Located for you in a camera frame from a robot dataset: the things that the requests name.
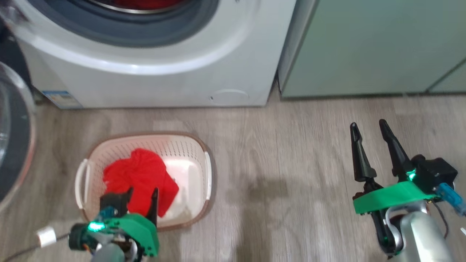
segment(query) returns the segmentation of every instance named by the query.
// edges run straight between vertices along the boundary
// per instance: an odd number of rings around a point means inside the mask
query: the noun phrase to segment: wooden floor
[[[216,164],[212,209],[189,229],[161,233],[159,261],[384,261],[369,216],[354,213],[349,139],[355,121],[377,181],[395,183],[378,120],[385,118],[410,156],[443,157],[459,171],[466,196],[466,97],[397,97],[280,102],[236,109],[38,109],[33,165],[10,208],[0,215],[0,260],[35,243],[35,231],[58,234],[80,220],[76,169],[98,141],[137,131],[188,131]],[[448,244],[466,257],[466,220],[442,204]],[[436,219],[436,211],[431,209]],[[440,220],[441,230],[444,226]],[[89,261],[66,241],[17,261]]]

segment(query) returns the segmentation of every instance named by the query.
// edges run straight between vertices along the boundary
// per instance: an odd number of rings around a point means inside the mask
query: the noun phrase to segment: blue cable
[[[466,204],[463,198],[456,193],[447,183],[441,183],[435,193],[447,201],[456,211],[459,216],[466,216]]]

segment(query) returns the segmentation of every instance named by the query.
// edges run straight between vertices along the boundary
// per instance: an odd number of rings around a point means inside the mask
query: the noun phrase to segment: green bracket
[[[157,237],[157,228],[154,223],[140,214],[126,214],[121,218],[112,218],[105,221],[110,228],[120,228],[131,238],[136,240],[147,256],[158,255],[160,243]]]
[[[431,200],[436,195],[423,193],[413,182],[405,181],[378,189],[353,200],[357,214],[399,206],[418,200]]]

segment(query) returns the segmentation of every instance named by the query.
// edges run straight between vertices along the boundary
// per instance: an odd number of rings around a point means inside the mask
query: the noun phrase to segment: white washing machine
[[[0,14],[32,84],[60,108],[261,106],[294,6],[295,0],[3,0]]]

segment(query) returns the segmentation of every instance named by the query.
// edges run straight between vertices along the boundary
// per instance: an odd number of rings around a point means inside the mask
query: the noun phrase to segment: laundry basket
[[[158,231],[182,228],[200,220],[212,191],[212,166],[207,147],[189,133],[152,133],[111,138],[95,147],[79,165],[75,197],[87,221],[100,211],[100,197],[106,185],[103,170],[118,159],[129,158],[136,148],[157,153],[179,187],[177,196],[162,218]]]

